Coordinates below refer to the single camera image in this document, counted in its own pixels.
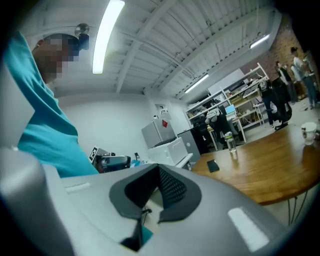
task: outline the round wooden table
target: round wooden table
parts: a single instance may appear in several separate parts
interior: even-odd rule
[[[207,162],[215,159],[218,171]],[[305,145],[301,129],[293,124],[266,137],[201,156],[193,172],[228,183],[261,205],[296,197],[320,181],[320,147]]]

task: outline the white wall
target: white wall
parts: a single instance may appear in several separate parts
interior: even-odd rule
[[[148,159],[141,129],[152,121],[148,99],[139,94],[80,94],[60,97],[59,106],[76,127],[87,154],[93,146],[133,158]]]
[[[190,129],[190,125],[184,114],[188,108],[185,102],[179,99],[172,98],[166,95],[164,92],[159,92],[150,88],[145,88],[143,92],[148,98],[152,116],[159,115],[156,104],[166,106],[171,116],[171,120],[169,121],[176,135]]]

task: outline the white ceiling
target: white ceiling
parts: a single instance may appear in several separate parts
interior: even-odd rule
[[[56,95],[141,94],[149,87],[184,99],[184,91],[204,74],[212,76],[222,66],[227,74],[241,67],[243,61],[226,64],[239,60],[250,43],[279,27],[271,0],[125,0],[103,74],[92,74],[95,37],[108,2],[43,1],[22,25],[30,47],[52,33],[73,35],[79,23],[90,26],[90,49],[81,51],[78,61],[68,63],[53,83]],[[188,93],[187,100],[199,96],[197,91]]]

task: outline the computer monitor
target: computer monitor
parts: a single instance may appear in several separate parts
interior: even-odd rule
[[[233,104],[225,107],[224,109],[225,109],[225,112],[227,115],[236,111],[235,105],[233,105]]]

